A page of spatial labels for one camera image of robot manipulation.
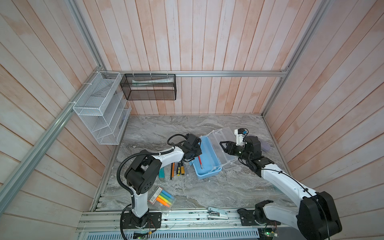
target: metal vent grille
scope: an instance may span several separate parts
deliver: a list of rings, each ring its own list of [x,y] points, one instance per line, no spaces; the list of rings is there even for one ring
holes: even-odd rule
[[[125,232],[127,239],[133,239],[133,231]],[[255,239],[259,238],[257,228],[242,229],[204,229],[204,230],[165,230],[156,231],[149,239]],[[94,232],[89,233],[86,240],[122,239],[120,232]]]

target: gray marble tabletop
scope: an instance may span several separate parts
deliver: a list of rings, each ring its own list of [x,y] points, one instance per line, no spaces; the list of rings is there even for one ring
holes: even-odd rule
[[[230,127],[231,130],[245,127],[250,134],[266,141],[271,149],[263,155],[273,160],[280,168],[285,166],[269,135],[262,118],[255,114],[201,115],[201,116],[131,116],[128,120],[123,141],[120,145],[103,201],[98,210],[121,210],[131,202],[129,193],[116,181],[119,164],[129,155],[142,149],[162,151],[169,146],[167,139],[176,133],[193,133],[203,136],[212,130]],[[125,170],[130,160],[122,169]],[[164,168],[165,181],[158,177],[155,185],[163,187],[176,197],[174,209],[193,209],[206,207],[255,207],[255,204],[270,199],[284,205],[293,205],[290,199],[268,181],[258,177],[246,166],[234,162],[235,167],[223,169],[218,175],[199,180],[193,166],[185,165],[185,175],[170,180],[170,165]]]

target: clear plastic lid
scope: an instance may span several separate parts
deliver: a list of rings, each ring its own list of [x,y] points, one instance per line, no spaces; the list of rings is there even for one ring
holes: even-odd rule
[[[218,166],[218,167],[222,167],[223,170],[228,170],[235,166],[238,166],[238,164],[233,164],[237,160],[237,157],[225,153],[222,147],[220,146],[220,142],[223,142],[223,141],[236,142],[236,137],[233,131],[229,127],[213,130],[212,132],[208,133],[206,136],[208,137],[210,143],[212,144],[212,147],[216,153],[217,158],[221,162],[221,166]]]

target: white wire mesh basket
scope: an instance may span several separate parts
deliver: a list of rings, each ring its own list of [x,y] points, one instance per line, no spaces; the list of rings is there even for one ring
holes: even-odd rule
[[[113,95],[102,116],[79,115],[99,144],[119,144],[119,134],[132,109],[124,109],[127,100],[122,96],[123,92]]]
[[[77,115],[102,116],[121,81],[117,72],[99,72],[73,106]]]

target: yellow highlighter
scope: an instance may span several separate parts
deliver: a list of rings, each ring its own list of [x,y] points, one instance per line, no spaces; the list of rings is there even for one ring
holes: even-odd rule
[[[158,198],[160,198],[161,200],[163,200],[167,204],[172,205],[172,203],[170,201],[168,201],[167,199],[165,199],[163,196],[159,195]]]

